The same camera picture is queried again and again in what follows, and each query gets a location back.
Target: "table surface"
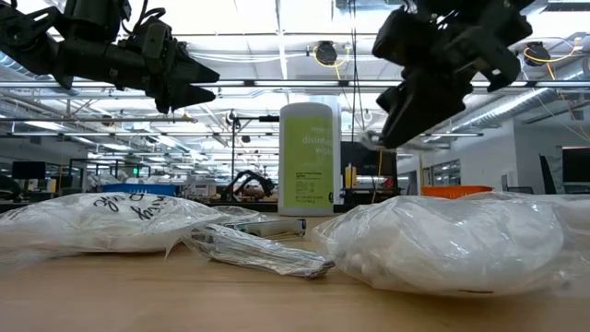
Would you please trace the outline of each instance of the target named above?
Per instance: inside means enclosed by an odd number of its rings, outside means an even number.
[[[308,219],[315,226],[325,219]],[[288,242],[313,249],[309,239]],[[83,255],[0,275],[2,331],[588,331],[590,277],[526,296],[458,300],[210,262],[179,245]]]

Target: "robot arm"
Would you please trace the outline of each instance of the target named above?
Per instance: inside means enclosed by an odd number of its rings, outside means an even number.
[[[233,191],[233,186],[238,181],[240,181],[240,179],[244,175],[248,175],[248,178],[246,179],[246,181],[244,181],[238,189]],[[265,191],[266,196],[273,195],[273,189],[275,188],[275,185],[273,184],[273,182],[270,179],[266,179],[264,176],[259,175],[255,172],[252,172],[252,171],[242,171],[242,172],[239,172],[238,175],[236,175],[236,177],[233,179],[233,181],[231,181],[230,184],[228,184],[228,186],[226,187],[226,189],[223,193],[224,194],[223,198],[226,201],[231,201],[233,199],[234,195],[239,194],[248,183],[250,183],[254,180],[256,180],[262,186],[263,190]]]
[[[372,137],[397,148],[463,111],[481,73],[488,92],[514,82],[520,64],[508,46],[532,33],[520,11],[533,0],[414,0],[385,21],[372,53],[403,66],[404,81],[377,103],[389,113],[383,132]]]
[[[215,95],[191,83],[212,83],[219,74],[197,63],[186,43],[172,37],[172,28],[156,8],[142,15],[130,35],[113,44],[122,20],[131,16],[128,0],[68,0],[64,14],[51,6],[23,14],[0,1],[0,51],[38,75],[53,75],[72,88],[74,77],[141,89],[156,100],[161,113],[212,101]],[[62,41],[48,34],[56,28]]]

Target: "clear plastic bag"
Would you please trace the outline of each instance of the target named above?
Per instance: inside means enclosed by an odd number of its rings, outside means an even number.
[[[334,266],[318,254],[215,224],[196,227],[183,242],[207,258],[282,276],[315,279]]]
[[[553,205],[560,219],[568,225],[578,241],[590,245],[590,195],[528,195],[488,192],[463,196],[464,200],[521,199]]]
[[[498,296],[560,284],[588,269],[551,204],[400,196],[313,230],[326,257],[374,288]]]
[[[196,224],[238,219],[168,196],[64,196],[0,215],[0,270],[80,253],[170,250]]]
[[[268,220],[268,218],[264,214],[243,207],[223,206],[213,208],[223,214],[239,218],[240,222],[257,222]]]
[[[167,253],[180,240],[205,256],[282,275],[316,278],[332,267],[321,256],[226,228],[266,217],[241,207],[206,207],[149,194],[78,194],[0,215],[0,272],[82,253]]]

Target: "green label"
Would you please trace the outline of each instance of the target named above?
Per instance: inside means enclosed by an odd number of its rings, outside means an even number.
[[[330,208],[334,201],[332,122],[317,116],[285,123],[283,204],[286,208]]]

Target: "blue object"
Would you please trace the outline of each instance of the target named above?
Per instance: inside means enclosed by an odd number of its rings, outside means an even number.
[[[105,184],[102,187],[104,193],[139,193],[174,196],[176,185],[174,184]]]

